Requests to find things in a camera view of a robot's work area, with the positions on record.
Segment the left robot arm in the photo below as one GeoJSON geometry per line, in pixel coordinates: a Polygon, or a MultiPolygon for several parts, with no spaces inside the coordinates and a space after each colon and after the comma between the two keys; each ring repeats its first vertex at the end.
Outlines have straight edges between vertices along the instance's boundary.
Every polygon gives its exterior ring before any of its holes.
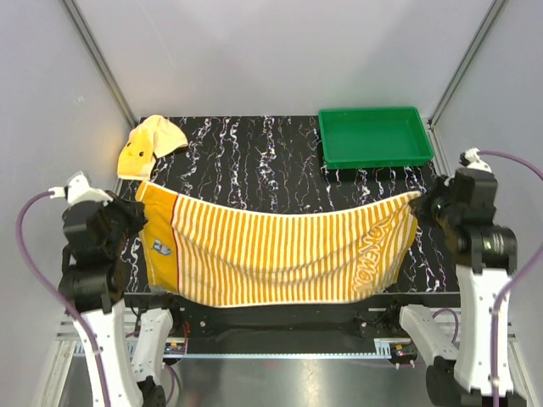
{"type": "Polygon", "coordinates": [[[59,293],[81,339],[96,406],[165,406],[160,383],[165,342],[182,329],[170,294],[153,296],[138,317],[134,353],[124,328],[127,268],[121,252],[146,224],[144,205],[84,201],[62,215],[67,244],[59,293]]]}

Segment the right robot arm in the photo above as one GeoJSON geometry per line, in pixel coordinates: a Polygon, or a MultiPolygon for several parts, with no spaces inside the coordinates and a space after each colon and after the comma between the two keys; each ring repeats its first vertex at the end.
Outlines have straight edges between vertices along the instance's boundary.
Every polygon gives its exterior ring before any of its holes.
{"type": "Polygon", "coordinates": [[[411,202],[417,220],[440,228],[456,265],[461,340],[454,344],[429,309],[390,310],[385,325],[406,334],[427,366],[426,389],[435,406],[525,406],[508,360],[507,290],[517,272],[514,232],[494,222],[498,182],[486,167],[460,168],[411,202]]]}

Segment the orange striped towel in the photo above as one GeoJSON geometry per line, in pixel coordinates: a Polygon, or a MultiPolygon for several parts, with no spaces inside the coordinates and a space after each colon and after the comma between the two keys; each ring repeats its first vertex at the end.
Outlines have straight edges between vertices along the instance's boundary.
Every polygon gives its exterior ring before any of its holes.
{"type": "Polygon", "coordinates": [[[397,281],[417,220],[406,192],[354,209],[275,215],[151,182],[137,189],[148,283],[213,308],[347,304],[397,281]]]}

